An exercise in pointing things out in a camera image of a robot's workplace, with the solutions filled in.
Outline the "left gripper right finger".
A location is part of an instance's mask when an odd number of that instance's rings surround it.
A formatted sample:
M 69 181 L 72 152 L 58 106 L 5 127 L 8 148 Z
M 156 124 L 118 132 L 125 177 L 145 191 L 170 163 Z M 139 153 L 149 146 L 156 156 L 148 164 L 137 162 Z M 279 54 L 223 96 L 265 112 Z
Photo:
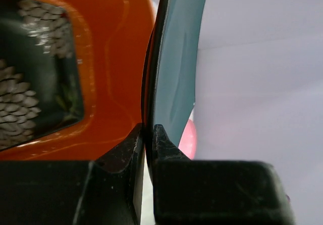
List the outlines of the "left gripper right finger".
M 157 224 L 295 224 L 272 165 L 190 160 L 162 125 L 153 131 L 152 184 Z

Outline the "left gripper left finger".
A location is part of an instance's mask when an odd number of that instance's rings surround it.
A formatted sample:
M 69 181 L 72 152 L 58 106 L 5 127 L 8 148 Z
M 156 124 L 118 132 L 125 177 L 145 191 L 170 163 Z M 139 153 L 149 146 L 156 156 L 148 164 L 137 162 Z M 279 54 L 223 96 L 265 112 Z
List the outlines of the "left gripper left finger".
M 97 160 L 2 161 L 1 224 L 140 224 L 143 167 L 141 124 Z

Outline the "teal square plate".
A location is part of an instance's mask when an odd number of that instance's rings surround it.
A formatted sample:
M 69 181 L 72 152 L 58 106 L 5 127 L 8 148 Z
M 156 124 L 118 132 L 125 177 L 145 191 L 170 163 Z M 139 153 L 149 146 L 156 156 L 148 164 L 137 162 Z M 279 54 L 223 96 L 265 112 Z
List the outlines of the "teal square plate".
M 195 77 L 206 0 L 159 0 L 142 80 L 141 111 L 147 165 L 158 151 L 183 157 L 178 149 L 195 105 Z

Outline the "black floral square plate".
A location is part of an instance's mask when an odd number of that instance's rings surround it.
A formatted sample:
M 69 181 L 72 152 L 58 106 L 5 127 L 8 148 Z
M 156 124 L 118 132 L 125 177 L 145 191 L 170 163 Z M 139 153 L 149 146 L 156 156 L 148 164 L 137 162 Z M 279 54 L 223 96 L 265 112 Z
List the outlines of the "black floral square plate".
M 83 118 L 67 11 L 36 0 L 1 0 L 1 150 Z

